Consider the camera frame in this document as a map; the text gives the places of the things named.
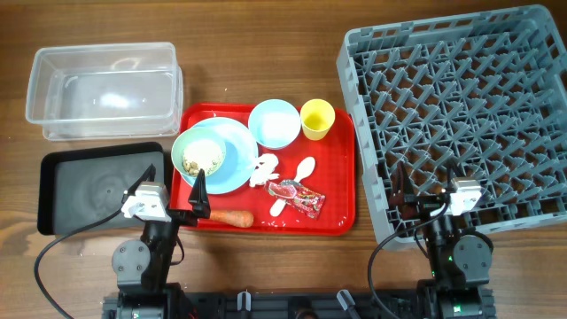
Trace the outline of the red snack wrapper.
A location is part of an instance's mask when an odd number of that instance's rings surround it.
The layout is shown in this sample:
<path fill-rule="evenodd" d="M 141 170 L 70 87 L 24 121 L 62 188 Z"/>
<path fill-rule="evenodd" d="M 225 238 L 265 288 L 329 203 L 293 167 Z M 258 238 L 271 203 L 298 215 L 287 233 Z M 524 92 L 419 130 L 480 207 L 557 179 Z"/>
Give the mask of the red snack wrapper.
<path fill-rule="evenodd" d="M 268 182 L 265 189 L 269 195 L 282 199 L 286 205 L 315 220 L 319 218 L 326 200 L 324 195 L 289 179 L 280 183 Z"/>

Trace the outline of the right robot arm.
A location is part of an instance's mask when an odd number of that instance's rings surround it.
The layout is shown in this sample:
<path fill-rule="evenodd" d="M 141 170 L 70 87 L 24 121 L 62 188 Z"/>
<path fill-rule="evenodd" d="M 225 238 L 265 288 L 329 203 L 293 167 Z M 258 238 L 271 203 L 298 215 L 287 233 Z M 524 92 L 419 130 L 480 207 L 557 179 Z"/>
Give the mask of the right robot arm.
<path fill-rule="evenodd" d="M 417 218 L 413 231 L 423 234 L 431 280 L 417 285 L 420 316 L 424 318 L 495 318 L 489 283 L 493 243 L 475 228 L 460 229 L 455 218 L 477 205 L 482 188 L 466 177 L 452 160 L 446 163 L 447 186 L 436 195 L 418 195 L 407 170 L 398 163 L 392 174 L 390 207 L 401 216 Z"/>

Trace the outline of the yellow plastic cup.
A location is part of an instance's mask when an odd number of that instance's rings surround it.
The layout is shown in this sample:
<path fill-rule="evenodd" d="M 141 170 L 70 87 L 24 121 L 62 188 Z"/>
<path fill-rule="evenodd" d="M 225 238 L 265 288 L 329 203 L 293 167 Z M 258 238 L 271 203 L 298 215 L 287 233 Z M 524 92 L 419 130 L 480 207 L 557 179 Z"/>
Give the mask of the yellow plastic cup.
<path fill-rule="evenodd" d="M 323 139 L 335 122 L 333 106 L 323 99 L 306 101 L 299 112 L 302 131 L 312 141 Z"/>

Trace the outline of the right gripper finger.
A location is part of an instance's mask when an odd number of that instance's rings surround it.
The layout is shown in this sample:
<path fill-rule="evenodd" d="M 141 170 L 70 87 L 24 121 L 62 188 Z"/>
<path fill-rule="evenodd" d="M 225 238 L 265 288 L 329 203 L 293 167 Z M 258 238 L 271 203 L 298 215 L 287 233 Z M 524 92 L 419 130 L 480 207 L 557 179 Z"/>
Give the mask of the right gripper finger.
<path fill-rule="evenodd" d="M 462 167 L 457 161 L 447 161 L 446 162 L 447 171 L 447 188 L 453 188 L 453 181 L 457 177 L 463 177 Z"/>
<path fill-rule="evenodd" d="M 404 206 L 415 201 L 413 184 L 408 177 L 404 164 L 400 161 L 391 174 L 392 192 L 388 199 L 389 206 Z"/>

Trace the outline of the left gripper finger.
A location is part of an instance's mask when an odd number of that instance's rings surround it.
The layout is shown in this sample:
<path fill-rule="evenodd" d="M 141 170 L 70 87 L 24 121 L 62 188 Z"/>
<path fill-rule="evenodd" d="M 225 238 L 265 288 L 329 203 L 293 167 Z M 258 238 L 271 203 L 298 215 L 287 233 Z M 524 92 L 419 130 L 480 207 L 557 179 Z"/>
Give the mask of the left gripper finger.
<path fill-rule="evenodd" d="M 206 191 L 206 174 L 203 169 L 200 169 L 197 178 L 192 186 L 188 202 L 191 204 L 191 211 L 198 218 L 209 218 L 211 214 L 211 207 L 208 200 Z"/>
<path fill-rule="evenodd" d="M 126 189 L 127 195 L 134 195 L 137 188 L 142 182 L 153 182 L 155 179 L 156 167 L 150 164 L 143 172 L 143 174 L 128 188 Z"/>

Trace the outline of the white napkin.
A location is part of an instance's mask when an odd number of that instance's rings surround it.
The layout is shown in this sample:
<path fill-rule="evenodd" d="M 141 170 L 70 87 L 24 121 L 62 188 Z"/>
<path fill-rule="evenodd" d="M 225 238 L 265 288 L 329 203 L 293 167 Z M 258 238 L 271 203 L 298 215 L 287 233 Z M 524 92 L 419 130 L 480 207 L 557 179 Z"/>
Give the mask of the white napkin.
<path fill-rule="evenodd" d="M 272 153 L 264 153 L 256 158 L 252 163 L 253 172 L 249 178 L 249 186 L 265 185 L 268 181 L 278 179 L 279 174 L 275 172 L 278 164 L 279 159 Z"/>

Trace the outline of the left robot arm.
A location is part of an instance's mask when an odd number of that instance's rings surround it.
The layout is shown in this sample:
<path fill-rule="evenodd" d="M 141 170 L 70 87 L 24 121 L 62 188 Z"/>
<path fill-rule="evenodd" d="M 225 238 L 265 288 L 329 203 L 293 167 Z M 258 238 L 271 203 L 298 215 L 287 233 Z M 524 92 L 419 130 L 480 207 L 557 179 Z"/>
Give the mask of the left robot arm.
<path fill-rule="evenodd" d="M 197 318 L 198 311 L 178 283 L 167 276 L 176 247 L 182 247 L 178 231 L 195 227 L 211 214 L 206 192 L 206 174 L 199 170 L 189 197 L 191 210 L 173 209 L 164 183 L 156 183 L 156 168 L 148 166 L 122 197 L 120 211 L 127 218 L 144 222 L 137 240 L 120 244 L 113 253 L 112 267 L 119 289 L 116 299 L 103 302 L 104 318 Z"/>

